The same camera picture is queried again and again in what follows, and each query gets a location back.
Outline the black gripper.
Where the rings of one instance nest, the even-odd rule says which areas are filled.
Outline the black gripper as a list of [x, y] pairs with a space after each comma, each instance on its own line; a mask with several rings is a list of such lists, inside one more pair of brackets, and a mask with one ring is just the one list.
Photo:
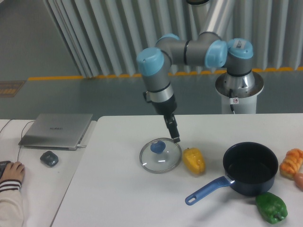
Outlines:
[[177, 108], [177, 102], [175, 96], [173, 95], [170, 99], [157, 103], [152, 102], [153, 107], [156, 110], [156, 113], [163, 115], [165, 124], [169, 130], [170, 136], [174, 142], [180, 142], [178, 124], [173, 112]]

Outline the white sleeved forearm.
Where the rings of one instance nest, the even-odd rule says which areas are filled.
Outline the white sleeved forearm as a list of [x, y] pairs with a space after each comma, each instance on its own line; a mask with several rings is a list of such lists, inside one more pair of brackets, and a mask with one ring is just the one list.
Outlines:
[[0, 183], [0, 226], [21, 227], [24, 221], [20, 180], [4, 180]]

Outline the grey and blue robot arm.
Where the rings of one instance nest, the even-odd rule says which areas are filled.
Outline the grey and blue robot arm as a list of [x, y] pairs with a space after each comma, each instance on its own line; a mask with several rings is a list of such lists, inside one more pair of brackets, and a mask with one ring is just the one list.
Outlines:
[[190, 0], [190, 5], [210, 8], [196, 40], [181, 40], [175, 34], [162, 36], [154, 47], [142, 50], [136, 58], [139, 72], [146, 86], [145, 101], [164, 117], [174, 142], [179, 132], [174, 111], [177, 108], [168, 72], [173, 65], [226, 68], [216, 80], [215, 88], [221, 96], [224, 114], [254, 114], [257, 96], [263, 80], [252, 70], [253, 46], [243, 38], [223, 40], [235, 1]]

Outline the person's hand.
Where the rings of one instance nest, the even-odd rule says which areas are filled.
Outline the person's hand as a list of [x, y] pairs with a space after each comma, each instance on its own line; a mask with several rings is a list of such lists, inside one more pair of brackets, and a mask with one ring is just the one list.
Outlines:
[[10, 162], [5, 167], [0, 182], [4, 181], [20, 181], [22, 182], [25, 176], [25, 165], [21, 162]]

